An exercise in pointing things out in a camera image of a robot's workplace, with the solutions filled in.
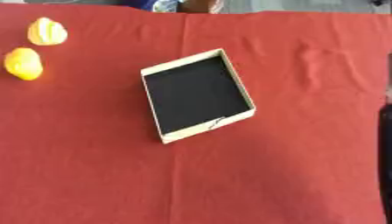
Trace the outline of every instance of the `black felt lining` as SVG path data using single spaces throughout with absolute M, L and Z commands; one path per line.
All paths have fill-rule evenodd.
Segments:
M 250 109 L 221 57 L 144 78 L 162 134 Z

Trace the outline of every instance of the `red tablecloth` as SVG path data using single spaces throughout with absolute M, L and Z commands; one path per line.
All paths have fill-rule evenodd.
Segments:
M 69 40 L 30 44 L 38 17 Z M 376 130 L 391 28 L 376 15 L 1 4 L 0 54 L 32 47 L 45 73 L 0 73 L 0 223 L 383 223 Z M 140 69 L 219 47 L 255 117 L 161 144 Z

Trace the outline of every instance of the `cardboard box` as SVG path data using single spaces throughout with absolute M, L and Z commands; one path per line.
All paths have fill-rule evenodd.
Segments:
M 238 122 L 256 111 L 223 49 L 145 68 L 142 79 L 164 144 Z

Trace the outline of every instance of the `dark object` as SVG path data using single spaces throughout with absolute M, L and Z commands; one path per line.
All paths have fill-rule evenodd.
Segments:
M 380 6 L 382 4 L 385 4 L 388 0 L 371 0 L 371 3 L 374 4 L 375 6 Z
M 387 103 L 380 111 L 379 124 L 379 179 L 381 200 L 387 223 L 392 223 L 392 104 L 389 89 L 392 88 L 392 54 L 388 56 Z
M 221 57 L 145 76 L 162 134 L 249 110 Z

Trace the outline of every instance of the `open box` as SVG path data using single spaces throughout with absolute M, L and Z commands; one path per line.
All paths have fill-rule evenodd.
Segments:
M 164 144 L 251 117 L 255 104 L 223 49 L 142 70 Z

